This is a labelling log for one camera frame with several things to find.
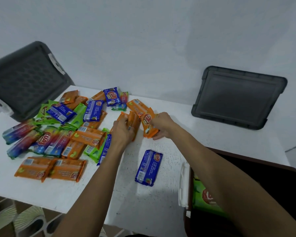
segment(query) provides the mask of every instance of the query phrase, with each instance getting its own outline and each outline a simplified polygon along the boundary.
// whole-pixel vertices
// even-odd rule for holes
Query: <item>orange snack package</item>
[[[135,115],[135,119],[134,119],[134,122],[132,124],[132,127],[134,128],[135,135],[134,135],[134,138],[132,139],[132,141],[135,141],[135,138],[136,138],[138,129],[140,127],[140,124],[141,124],[140,117],[138,117],[137,115]]]
[[[85,147],[86,144],[84,143],[70,140],[66,148],[62,152],[62,158],[79,159]]]
[[[106,101],[106,98],[105,98],[105,94],[103,91],[100,91],[98,94],[92,96],[88,101],[87,101],[87,104],[90,102],[90,101],[93,101],[93,100],[104,100]]]
[[[71,137],[71,139],[99,149],[103,141],[105,140],[105,137],[106,132],[102,132],[90,127],[81,126]]]
[[[99,121],[84,122],[82,126],[97,129],[101,125],[101,123],[104,120],[106,115],[107,115],[107,112],[101,110],[101,115],[100,115]]]
[[[66,106],[71,109],[74,110],[80,103],[83,103],[84,105],[86,104],[88,98],[84,97],[84,96],[77,96],[77,98],[75,99],[74,103],[71,104],[67,104]]]
[[[44,182],[55,163],[56,159],[46,157],[28,157],[22,162],[14,176],[38,179],[41,182]]]
[[[126,114],[125,112],[121,111],[121,114],[119,115],[119,117],[117,118],[117,121],[121,120],[123,117],[126,117],[127,119],[129,118],[129,115]]]
[[[58,159],[48,177],[79,182],[86,168],[86,164],[86,160]]]
[[[130,130],[130,128],[132,127],[132,124],[134,123],[134,120],[135,120],[135,116],[136,116],[135,112],[133,111],[129,112],[127,123],[126,123],[128,130]]]
[[[68,91],[63,94],[63,96],[60,98],[60,103],[64,103],[65,105],[74,103],[76,100],[76,97],[79,95],[79,91]]]
[[[129,109],[134,111],[139,117],[145,114],[148,110],[148,107],[138,99],[131,100],[126,104],[129,107]]]
[[[140,117],[141,122],[144,127],[144,137],[152,138],[155,134],[158,133],[158,129],[149,124],[149,121],[154,118],[156,115],[153,110],[149,107],[146,114]]]

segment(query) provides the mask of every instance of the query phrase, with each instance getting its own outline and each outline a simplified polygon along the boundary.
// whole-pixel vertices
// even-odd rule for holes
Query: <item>white table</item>
[[[70,86],[67,91],[80,91],[91,97],[99,92],[83,87]],[[157,99],[138,98],[156,113],[166,111],[183,128],[207,147],[239,155],[289,165],[283,148],[268,122],[262,130],[252,131],[223,123],[195,118],[192,106]],[[108,115],[100,128],[111,128],[120,112],[107,108]],[[17,178],[14,173],[24,158],[11,160],[1,134],[17,122],[0,113],[0,196],[47,209],[66,213],[83,191],[97,170],[89,159],[86,171],[79,183],[57,179],[37,180]],[[158,141],[142,137],[138,131],[135,142],[125,150],[118,169],[116,183],[105,224],[115,225],[150,236],[184,236],[183,208],[178,206],[178,185],[182,162],[185,161],[175,145],[166,138]],[[145,150],[153,149],[164,154],[157,180],[153,187],[143,186],[134,181]]]

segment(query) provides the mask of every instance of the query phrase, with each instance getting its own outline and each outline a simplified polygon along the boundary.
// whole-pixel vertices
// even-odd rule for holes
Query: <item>hand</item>
[[[128,130],[126,127],[126,121],[126,117],[119,121],[114,121],[112,129],[112,143],[114,146],[126,148],[134,138],[134,128],[131,127],[130,130]]]
[[[160,130],[152,138],[154,141],[161,139],[162,137],[170,138],[170,131],[175,125],[175,122],[167,112],[161,112],[155,118],[151,119],[149,123]]]

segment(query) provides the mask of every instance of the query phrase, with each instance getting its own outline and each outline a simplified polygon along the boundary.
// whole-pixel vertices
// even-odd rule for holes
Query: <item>forearm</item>
[[[296,231],[296,221],[245,172],[204,147],[179,125],[171,132],[171,139],[194,172],[243,233],[285,236]]]
[[[118,166],[125,147],[111,144],[91,180],[58,226],[55,237],[99,236],[110,204]]]

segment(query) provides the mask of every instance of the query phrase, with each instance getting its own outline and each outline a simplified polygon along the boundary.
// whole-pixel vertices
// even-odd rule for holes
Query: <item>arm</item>
[[[199,143],[166,113],[151,120],[154,140],[172,139],[204,186],[245,236],[295,236],[296,221],[255,180]]]
[[[124,118],[114,122],[112,141],[106,158],[59,224],[54,237],[99,236],[110,205],[122,154],[134,137],[134,130],[128,131],[126,128],[126,120]]]

